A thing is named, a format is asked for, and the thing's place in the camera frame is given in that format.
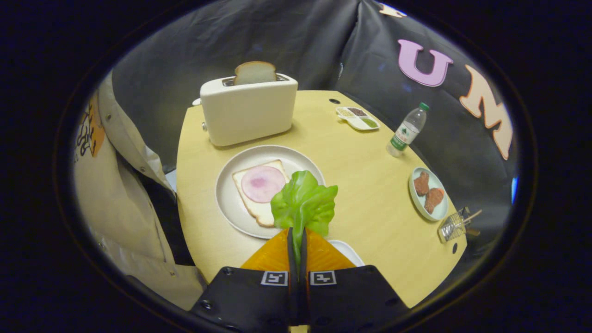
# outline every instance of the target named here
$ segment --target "table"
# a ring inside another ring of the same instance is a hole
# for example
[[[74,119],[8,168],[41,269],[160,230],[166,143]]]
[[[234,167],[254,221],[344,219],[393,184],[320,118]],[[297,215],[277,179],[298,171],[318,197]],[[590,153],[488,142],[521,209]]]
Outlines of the table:
[[[409,148],[402,157],[392,157],[385,148],[392,130],[379,121],[379,130],[358,132],[337,117],[338,106],[361,108],[336,91],[298,91],[289,131],[223,148],[213,146],[202,130],[202,107],[187,109],[177,156],[179,215],[189,252],[208,281],[223,266],[241,266],[266,242],[233,228],[214,197],[224,164],[259,145],[300,151],[321,169],[327,185],[339,186],[327,238],[348,243],[366,264],[375,265],[408,307],[434,291],[454,268],[466,237],[441,244],[440,222],[423,218],[409,193],[412,170],[427,168],[425,163]],[[449,215],[456,208],[447,200]]]

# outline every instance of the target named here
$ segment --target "beige jacket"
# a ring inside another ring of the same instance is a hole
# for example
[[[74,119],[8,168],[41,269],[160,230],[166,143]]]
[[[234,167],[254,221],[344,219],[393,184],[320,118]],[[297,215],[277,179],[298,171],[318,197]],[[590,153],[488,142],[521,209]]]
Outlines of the beige jacket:
[[[131,168],[174,191],[160,158],[115,100],[111,73],[83,111],[75,143],[75,193],[98,246],[123,274],[190,309],[203,292],[197,268],[175,264],[150,198]]]

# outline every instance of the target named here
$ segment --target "chopsticks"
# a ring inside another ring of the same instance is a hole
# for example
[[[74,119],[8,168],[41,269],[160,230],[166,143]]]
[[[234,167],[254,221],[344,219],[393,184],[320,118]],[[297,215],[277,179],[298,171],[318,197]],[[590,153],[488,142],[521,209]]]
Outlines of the chopsticks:
[[[483,212],[483,209],[479,209],[478,212],[476,212],[475,214],[469,216],[468,218],[466,218],[462,221],[462,224],[465,226],[465,230],[469,235],[479,236],[481,234],[481,232],[479,230],[467,227],[467,225],[469,225],[471,223],[471,219],[473,219],[473,217],[481,214],[481,212]]]

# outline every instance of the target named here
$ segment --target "water bottle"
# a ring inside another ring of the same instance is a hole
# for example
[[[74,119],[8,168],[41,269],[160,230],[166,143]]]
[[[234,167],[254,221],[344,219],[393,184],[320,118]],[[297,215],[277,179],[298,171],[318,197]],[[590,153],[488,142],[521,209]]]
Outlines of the water bottle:
[[[409,112],[407,117],[391,140],[387,143],[387,152],[394,157],[399,157],[405,148],[413,142],[413,139],[422,130],[423,125],[426,124],[427,111],[430,109],[425,103],[419,103],[419,108]]]

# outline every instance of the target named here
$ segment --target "plate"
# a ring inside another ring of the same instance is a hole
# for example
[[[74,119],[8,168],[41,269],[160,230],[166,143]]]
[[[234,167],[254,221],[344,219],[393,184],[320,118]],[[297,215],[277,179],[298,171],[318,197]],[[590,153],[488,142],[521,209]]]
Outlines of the plate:
[[[349,259],[349,261],[351,261],[352,264],[356,265],[356,267],[361,267],[365,265],[360,256],[358,256],[358,254],[356,253],[356,251],[354,251],[353,248],[349,246],[349,244],[347,244],[346,242],[337,241],[335,239],[331,239],[328,242],[331,243],[331,245],[333,245],[333,247],[335,247],[339,252],[341,252],[341,254],[343,254],[347,259]]]
[[[264,164],[275,159],[282,161],[284,170],[291,178],[295,171],[310,171],[320,185],[325,185],[325,179],[318,167],[302,153],[284,146],[263,145],[246,149],[232,157],[220,171],[216,180],[215,196],[218,208],[226,220],[237,230],[247,235],[270,239],[282,229],[265,228],[257,224],[255,218],[249,214],[240,198],[232,174],[255,165]]]
[[[364,112],[362,109],[357,107],[337,107],[335,108],[335,112],[337,112],[337,116],[342,120],[345,120],[350,126],[355,128],[356,130],[361,131],[369,131],[369,130],[377,130],[380,128],[380,124],[376,121],[376,119],[370,117],[367,112]],[[371,127],[368,125],[366,121],[370,121],[375,125],[375,127]]]
[[[427,182],[427,185],[430,188],[439,187],[444,190],[444,193],[446,193],[444,199],[442,199],[442,202],[434,208],[432,214],[428,213],[427,210],[423,207],[423,205],[426,204],[426,196],[418,196],[417,192],[415,192],[415,185],[413,184],[413,181],[417,177],[419,177],[422,171],[425,171],[427,172],[427,174],[430,175],[430,180]],[[419,212],[426,219],[430,221],[440,221],[446,216],[446,213],[448,212],[448,193],[444,189],[442,182],[440,182],[438,177],[436,177],[436,175],[432,171],[429,171],[426,168],[415,168],[411,173],[411,176],[409,176],[409,192],[411,192],[411,198],[413,199],[413,203],[417,207],[417,210],[419,210]]]

